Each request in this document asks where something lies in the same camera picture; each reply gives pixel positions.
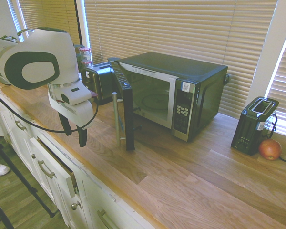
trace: microwave door handle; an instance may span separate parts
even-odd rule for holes
[[[121,140],[124,140],[125,137],[121,137],[120,135],[120,120],[119,120],[118,103],[123,102],[123,99],[118,99],[117,93],[113,92],[112,100],[113,100],[113,108],[114,108],[116,143],[118,146],[121,146]]]

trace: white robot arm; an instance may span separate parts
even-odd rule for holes
[[[47,84],[50,104],[59,113],[66,134],[71,134],[70,120],[78,127],[80,146],[86,145],[86,129],[92,122],[81,127],[93,117],[88,101],[92,95],[79,79],[67,32],[40,27],[19,44],[0,39],[0,77],[27,90]]]

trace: toaster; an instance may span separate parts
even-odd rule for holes
[[[248,155],[257,153],[259,144],[272,136],[268,136],[268,123],[272,123],[269,119],[275,116],[273,112],[278,104],[277,100],[257,97],[246,106],[241,113],[231,146]],[[275,130],[276,121],[272,125],[271,133]]]
[[[112,101],[112,73],[109,62],[87,66],[81,71],[82,83],[98,94],[99,105]]]

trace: wooden countertop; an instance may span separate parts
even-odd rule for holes
[[[62,130],[47,88],[21,90],[0,84],[38,123]],[[112,103],[100,106],[78,135],[52,134],[105,185],[157,229],[286,229],[286,163],[248,156],[231,148],[238,120],[218,114],[191,142],[140,117],[134,151],[116,144]],[[283,146],[286,137],[274,135]]]

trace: metal rod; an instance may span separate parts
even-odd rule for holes
[[[0,219],[7,229],[15,229],[1,207],[0,207]]]
[[[35,32],[35,30],[30,30],[30,29],[20,30],[20,31],[17,33],[17,36],[20,37],[23,32]]]
[[[51,212],[51,210],[46,206],[46,204],[42,201],[42,199],[37,194],[37,189],[32,187],[29,182],[24,178],[24,176],[21,174],[21,172],[17,169],[17,167],[12,163],[12,161],[9,159],[9,157],[4,153],[3,145],[0,143],[0,156],[2,159],[8,164],[10,169],[16,174],[16,176],[19,178],[19,180],[25,185],[25,187],[29,190],[29,192],[38,200],[38,202],[41,204],[41,206],[47,211],[49,216],[53,218],[55,214],[58,212]]]
[[[116,92],[112,93],[112,99],[113,99],[113,108],[114,108],[116,143],[117,143],[118,146],[121,146],[118,98],[117,98]]]

